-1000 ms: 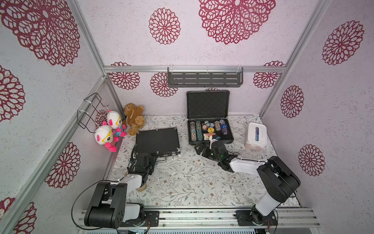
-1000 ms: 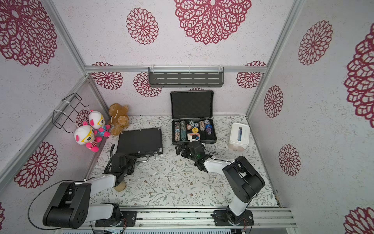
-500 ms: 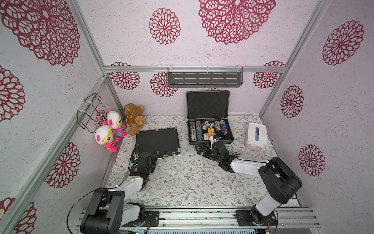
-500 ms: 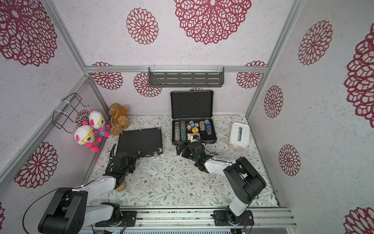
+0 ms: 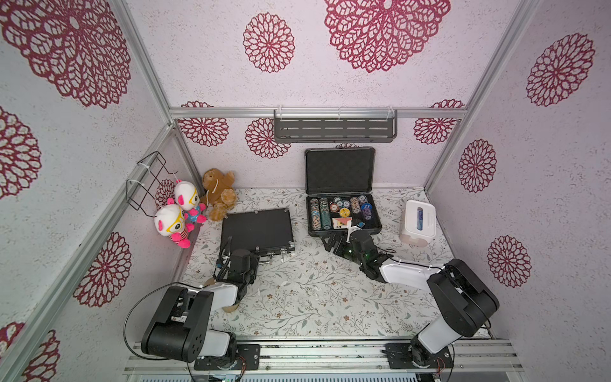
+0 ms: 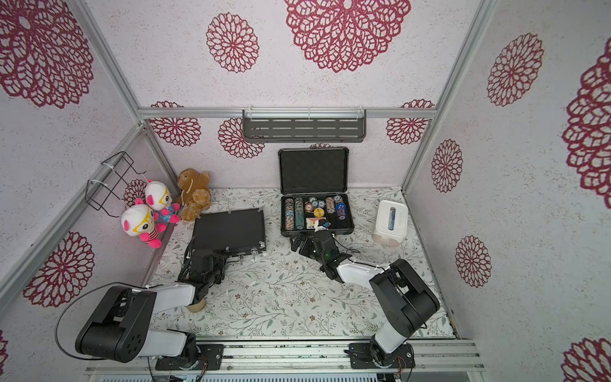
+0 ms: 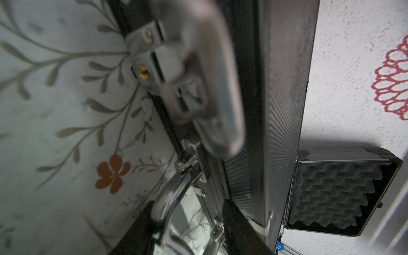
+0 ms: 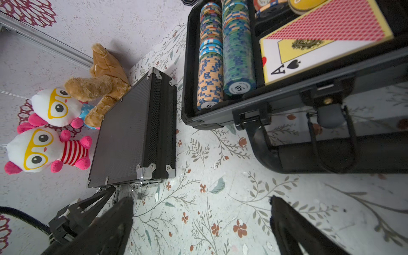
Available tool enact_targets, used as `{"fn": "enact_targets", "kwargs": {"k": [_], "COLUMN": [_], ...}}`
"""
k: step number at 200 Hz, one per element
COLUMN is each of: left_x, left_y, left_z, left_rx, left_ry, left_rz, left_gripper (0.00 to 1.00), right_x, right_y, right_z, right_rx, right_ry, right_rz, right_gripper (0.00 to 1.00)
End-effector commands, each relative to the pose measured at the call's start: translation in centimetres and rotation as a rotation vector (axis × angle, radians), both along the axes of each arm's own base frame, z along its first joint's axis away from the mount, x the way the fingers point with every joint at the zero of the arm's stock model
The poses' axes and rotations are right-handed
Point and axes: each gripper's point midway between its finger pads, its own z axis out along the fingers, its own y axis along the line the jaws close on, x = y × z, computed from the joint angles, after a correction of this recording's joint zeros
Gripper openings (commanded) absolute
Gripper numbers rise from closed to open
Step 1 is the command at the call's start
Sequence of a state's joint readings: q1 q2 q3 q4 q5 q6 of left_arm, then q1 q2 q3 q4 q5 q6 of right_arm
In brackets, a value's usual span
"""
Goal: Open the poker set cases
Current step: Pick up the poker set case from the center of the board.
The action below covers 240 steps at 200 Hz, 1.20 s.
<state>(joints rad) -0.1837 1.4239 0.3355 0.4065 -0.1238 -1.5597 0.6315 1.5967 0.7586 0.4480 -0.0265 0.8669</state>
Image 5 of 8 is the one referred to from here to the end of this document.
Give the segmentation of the black poker case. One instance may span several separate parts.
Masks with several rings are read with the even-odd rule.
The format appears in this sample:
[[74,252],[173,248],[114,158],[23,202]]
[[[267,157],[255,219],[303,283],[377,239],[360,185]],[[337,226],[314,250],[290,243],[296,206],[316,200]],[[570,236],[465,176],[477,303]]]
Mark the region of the black poker case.
[[238,249],[264,257],[295,253],[290,210],[266,209],[227,215],[222,223],[219,259]]

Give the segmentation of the grey poker case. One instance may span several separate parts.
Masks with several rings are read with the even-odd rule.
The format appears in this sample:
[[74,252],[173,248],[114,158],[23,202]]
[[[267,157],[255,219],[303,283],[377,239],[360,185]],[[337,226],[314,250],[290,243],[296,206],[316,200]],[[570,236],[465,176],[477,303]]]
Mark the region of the grey poker case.
[[357,227],[372,235],[382,223],[372,196],[376,150],[370,146],[305,151],[308,232],[312,237]]

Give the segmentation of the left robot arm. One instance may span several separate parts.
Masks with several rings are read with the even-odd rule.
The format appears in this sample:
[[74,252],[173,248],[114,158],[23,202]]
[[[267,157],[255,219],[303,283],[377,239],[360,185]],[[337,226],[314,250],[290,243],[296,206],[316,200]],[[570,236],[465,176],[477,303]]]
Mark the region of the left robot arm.
[[224,257],[221,270],[200,288],[170,286],[143,334],[146,355],[192,363],[200,358],[229,368],[239,353],[235,335],[209,328],[212,313],[233,312],[254,283],[259,256],[238,249]]

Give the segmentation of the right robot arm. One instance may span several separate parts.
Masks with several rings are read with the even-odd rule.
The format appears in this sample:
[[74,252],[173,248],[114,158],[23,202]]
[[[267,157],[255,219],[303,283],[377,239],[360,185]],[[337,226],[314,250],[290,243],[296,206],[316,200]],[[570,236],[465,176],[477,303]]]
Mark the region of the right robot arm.
[[407,358],[418,367],[443,356],[461,338],[473,337],[498,311],[497,297],[462,260],[431,266],[397,259],[379,248],[369,232],[323,234],[325,250],[355,263],[369,279],[428,290],[440,316],[411,339]]

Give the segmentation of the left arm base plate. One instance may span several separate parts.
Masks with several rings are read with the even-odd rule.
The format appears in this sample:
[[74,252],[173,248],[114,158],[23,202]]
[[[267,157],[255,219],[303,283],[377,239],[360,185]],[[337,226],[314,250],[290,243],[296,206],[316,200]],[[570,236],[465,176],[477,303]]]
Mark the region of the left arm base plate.
[[199,357],[195,361],[196,371],[246,371],[259,368],[261,346],[259,344],[231,343],[222,357]]

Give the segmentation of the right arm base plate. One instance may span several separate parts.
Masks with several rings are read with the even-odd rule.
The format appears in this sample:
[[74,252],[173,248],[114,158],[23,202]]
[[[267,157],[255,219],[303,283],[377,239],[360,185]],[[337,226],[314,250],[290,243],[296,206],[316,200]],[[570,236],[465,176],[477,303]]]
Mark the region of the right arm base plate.
[[453,356],[448,347],[438,353],[429,353],[420,345],[391,342],[381,350],[391,369],[450,369],[453,367]]

